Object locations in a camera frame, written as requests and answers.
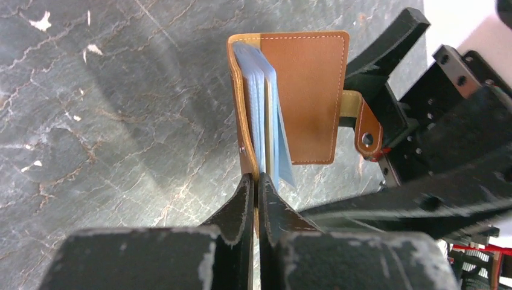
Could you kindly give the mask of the brown leather card holder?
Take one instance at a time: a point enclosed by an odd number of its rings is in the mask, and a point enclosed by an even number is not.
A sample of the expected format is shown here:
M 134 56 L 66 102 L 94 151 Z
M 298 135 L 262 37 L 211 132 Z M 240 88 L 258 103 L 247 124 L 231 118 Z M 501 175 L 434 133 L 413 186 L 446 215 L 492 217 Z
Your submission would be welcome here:
M 346 31 L 246 33 L 227 39 L 242 173 L 259 177 L 249 99 L 234 54 L 236 43 L 258 48 L 276 69 L 284 128 L 294 165 L 333 162 L 341 117 L 353 117 L 356 121 L 356 150 L 366 160 L 381 159 L 385 153 L 383 128 L 363 99 L 362 91 L 345 86 L 349 42 Z

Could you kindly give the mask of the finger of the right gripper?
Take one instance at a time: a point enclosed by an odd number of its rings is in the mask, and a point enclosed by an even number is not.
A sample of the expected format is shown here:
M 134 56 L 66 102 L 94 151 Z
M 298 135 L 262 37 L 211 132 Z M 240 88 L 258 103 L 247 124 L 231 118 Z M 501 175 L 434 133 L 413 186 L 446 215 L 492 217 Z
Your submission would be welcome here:
M 303 210 L 322 228 L 417 231 L 434 239 L 471 231 L 511 212 L 511 182 L 497 176 L 434 176 Z
M 405 113 L 399 107 L 388 79 L 429 26 L 420 10 L 405 8 L 347 66 L 344 89 L 361 93 L 384 128 L 408 127 Z

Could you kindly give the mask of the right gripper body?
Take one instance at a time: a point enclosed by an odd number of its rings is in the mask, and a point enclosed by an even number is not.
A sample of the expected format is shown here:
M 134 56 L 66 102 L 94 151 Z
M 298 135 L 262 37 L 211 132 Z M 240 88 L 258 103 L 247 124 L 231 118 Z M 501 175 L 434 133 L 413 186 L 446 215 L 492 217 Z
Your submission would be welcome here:
M 380 160 L 388 189 L 434 176 L 511 182 L 510 87 L 476 51 L 461 54 L 443 45 L 434 61 L 403 98 L 418 126 Z M 451 235 L 466 236 L 510 216 Z

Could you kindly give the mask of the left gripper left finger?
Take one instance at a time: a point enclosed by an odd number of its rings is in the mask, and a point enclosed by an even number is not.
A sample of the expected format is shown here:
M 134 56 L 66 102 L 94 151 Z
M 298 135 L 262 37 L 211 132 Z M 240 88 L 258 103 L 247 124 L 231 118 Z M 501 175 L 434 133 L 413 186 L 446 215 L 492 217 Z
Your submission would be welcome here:
M 251 289 L 255 182 L 195 227 L 88 228 L 59 248 L 40 289 Z

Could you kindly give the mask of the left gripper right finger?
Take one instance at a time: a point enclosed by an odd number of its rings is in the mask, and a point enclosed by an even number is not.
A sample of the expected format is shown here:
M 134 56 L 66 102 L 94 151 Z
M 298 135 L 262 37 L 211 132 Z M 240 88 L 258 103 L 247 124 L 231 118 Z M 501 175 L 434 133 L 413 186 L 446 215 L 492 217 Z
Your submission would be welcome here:
M 278 195 L 265 173 L 258 209 L 262 289 L 458 289 L 426 234 L 321 231 Z

